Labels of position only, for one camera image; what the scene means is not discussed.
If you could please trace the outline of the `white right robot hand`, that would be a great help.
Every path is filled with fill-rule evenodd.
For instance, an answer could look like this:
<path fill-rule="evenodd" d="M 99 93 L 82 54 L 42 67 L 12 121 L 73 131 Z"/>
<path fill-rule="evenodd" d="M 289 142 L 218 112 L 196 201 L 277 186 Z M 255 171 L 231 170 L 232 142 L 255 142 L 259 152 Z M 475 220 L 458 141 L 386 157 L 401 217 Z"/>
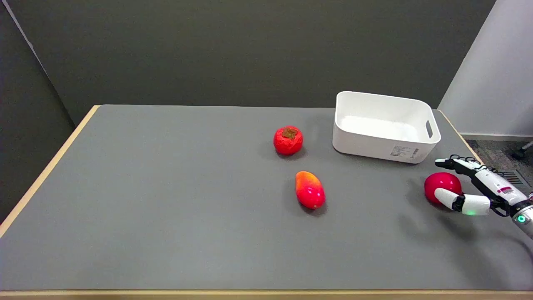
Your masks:
<path fill-rule="evenodd" d="M 482 194 L 459 195 L 437 188 L 434 192 L 436 199 L 447 208 L 469 216 L 484 216 L 493 211 L 501 217 L 511 217 L 520 225 L 532 221 L 532 200 L 492 167 L 482 165 L 473 157 L 459 155 L 437 159 L 435 165 L 468 176 Z"/>

